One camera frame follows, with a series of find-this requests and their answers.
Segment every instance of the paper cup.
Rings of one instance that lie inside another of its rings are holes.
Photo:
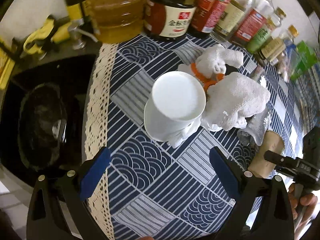
[[[168,141],[202,114],[205,103],[198,80],[184,72],[167,72],[156,80],[145,105],[146,132],[156,141]]]
[[[264,159],[264,154],[268,150],[279,155],[282,155],[284,150],[284,142],[281,136],[270,130],[266,131],[258,153],[255,155],[250,166],[248,167],[248,170],[251,171],[256,177],[265,179],[268,178],[276,166],[275,164],[267,162]]]

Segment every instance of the black mechanical device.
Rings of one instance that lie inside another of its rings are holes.
[[[303,159],[293,160],[269,151],[265,154],[266,160],[278,165],[278,171],[291,175],[297,183],[303,185],[302,194],[309,192],[309,189],[318,189],[319,169],[311,164],[319,160],[319,154],[315,153],[319,148],[314,148],[318,142],[311,139],[308,144],[308,138],[316,138],[318,141],[315,131],[304,138],[304,144],[307,143],[308,146],[304,148],[306,154]],[[210,150],[209,158],[227,194],[236,200],[236,204],[217,233],[198,238],[199,240],[294,240],[292,210],[279,175],[272,179],[257,178],[250,171],[243,171],[235,162],[228,160],[218,147]],[[108,240],[91,216],[86,199],[92,195],[109,163],[110,151],[103,147],[92,160],[85,161],[77,172],[68,171],[57,179],[47,179],[41,175],[29,206],[27,240],[79,239],[70,232],[58,196],[66,202],[84,240]],[[262,197],[257,217],[251,230],[243,234],[243,227],[256,197]],[[320,214],[301,240],[317,239],[319,231]]]

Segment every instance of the glass bottle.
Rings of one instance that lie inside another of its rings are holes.
[[[281,26],[282,20],[286,17],[286,14],[279,7],[276,8],[273,14],[268,18],[267,22],[261,27],[260,30],[254,35],[254,37],[247,44],[247,51],[255,53],[261,48],[263,43],[271,36],[271,33]]]
[[[219,42],[227,41],[233,35],[248,10],[252,8],[254,1],[231,0],[210,36]]]
[[[265,66],[269,61],[274,60],[286,47],[294,43],[294,39],[299,35],[297,29],[290,25],[289,28],[274,40],[270,41],[266,46],[258,51],[256,59]]]
[[[145,0],[87,0],[96,37],[119,43],[140,34]]]
[[[274,12],[274,10],[275,8],[272,4],[272,0],[257,0],[254,8],[241,23],[230,41],[234,44],[245,47],[267,21],[268,17]]]
[[[188,32],[198,38],[206,38],[229,3],[230,0],[197,0],[197,9]]]

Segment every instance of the blue gripper pad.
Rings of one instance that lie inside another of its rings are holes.
[[[231,167],[238,173],[242,172],[240,167],[236,163],[229,161],[217,146],[210,150],[209,160],[228,196],[237,201],[240,198],[239,180]]]
[[[101,148],[101,152],[89,160],[93,162],[91,168],[87,171],[86,175],[80,181],[80,200],[85,201],[91,197],[96,186],[98,185],[103,173],[106,171],[110,164],[111,153],[106,147]]]

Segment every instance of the blue patterned tablecloth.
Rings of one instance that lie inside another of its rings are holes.
[[[231,212],[233,200],[209,163],[209,150],[218,146],[245,170],[255,151],[239,144],[236,129],[210,133],[200,127],[173,149],[148,138],[143,126],[154,81],[177,70],[180,63],[194,62],[215,43],[189,35],[175,43],[139,35],[119,45],[111,78],[107,141],[112,152],[108,190],[116,239],[194,239],[217,231]],[[256,67],[252,55],[235,45],[229,48],[244,53],[239,72],[249,75]],[[274,67],[265,70],[273,106],[271,129],[284,139],[285,155],[297,156],[303,125],[295,87],[281,80]]]

